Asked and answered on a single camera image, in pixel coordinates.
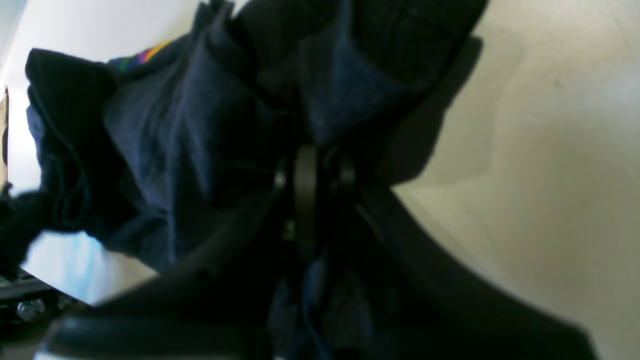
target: clothing pile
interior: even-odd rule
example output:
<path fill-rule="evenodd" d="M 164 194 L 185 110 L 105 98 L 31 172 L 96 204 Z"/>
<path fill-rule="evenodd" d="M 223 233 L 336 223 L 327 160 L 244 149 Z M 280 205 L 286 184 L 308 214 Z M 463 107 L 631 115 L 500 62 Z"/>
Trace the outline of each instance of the clothing pile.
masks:
<path fill-rule="evenodd" d="M 212 0 L 190 33 L 130 58 L 95 63 L 33 50 L 28 120 L 42 180 L 37 192 L 3 192 L 0 275 L 15 276 L 44 230 L 86 231 L 170 272 L 228 231 L 238 209 L 260 204 L 283 159 L 305 144 L 322 159 L 347 149 L 359 180 L 375 178 L 368 139 L 433 94 L 485 2 L 253 0 L 232 18 L 232 3 Z M 421 231 L 397 219 L 401 206 L 387 195 L 365 193 L 370 216 L 349 206 L 318 214 L 331 224 L 317 230 L 324 251 L 285 269 L 272 246 L 279 240 L 247 245 L 244 260 L 199 275 L 222 274 L 193 299 L 194 309 L 211 310 L 179 317 L 268 326 L 269 353 L 288 359 L 425 358 L 425 348 L 436 358 L 560 348 L 565 359 L 590 358 L 573 328 L 501 300 L 432 243 L 409 255 L 424 256 L 435 279 L 414 291 L 414 278 L 387 254 L 394 246 L 372 239 Z M 397 234 L 374 235 L 372 219 Z M 232 245 L 217 246 L 224 254 Z"/>

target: beige wall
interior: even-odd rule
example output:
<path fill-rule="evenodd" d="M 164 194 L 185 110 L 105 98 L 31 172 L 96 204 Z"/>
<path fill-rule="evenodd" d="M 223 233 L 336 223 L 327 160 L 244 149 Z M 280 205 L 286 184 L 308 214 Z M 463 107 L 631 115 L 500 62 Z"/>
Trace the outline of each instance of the beige wall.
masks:
<path fill-rule="evenodd" d="M 640 359 L 640 3 L 492 0 L 435 157 L 397 193 L 461 260 Z"/>

